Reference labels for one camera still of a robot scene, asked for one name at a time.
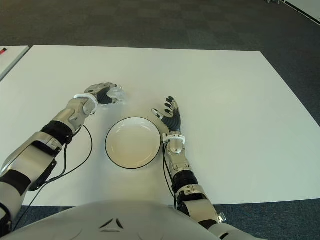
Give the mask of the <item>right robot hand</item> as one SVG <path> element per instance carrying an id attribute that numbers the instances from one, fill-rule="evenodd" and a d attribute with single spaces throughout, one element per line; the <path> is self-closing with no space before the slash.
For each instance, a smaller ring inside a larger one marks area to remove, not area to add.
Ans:
<path id="1" fill-rule="evenodd" d="M 165 100 L 164 110 L 169 116 L 162 114 L 157 109 L 153 108 L 151 112 L 161 120 L 161 122 L 168 128 L 169 132 L 181 132 L 181 115 L 177 101 L 168 96 Z"/>

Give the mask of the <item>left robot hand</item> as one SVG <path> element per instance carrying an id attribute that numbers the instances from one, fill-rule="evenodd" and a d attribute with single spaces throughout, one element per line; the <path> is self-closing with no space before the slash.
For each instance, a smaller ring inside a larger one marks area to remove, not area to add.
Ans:
<path id="1" fill-rule="evenodd" d="M 84 93 L 93 95 L 101 105 L 115 104 L 125 97 L 123 88 L 110 82 L 91 85 Z"/>

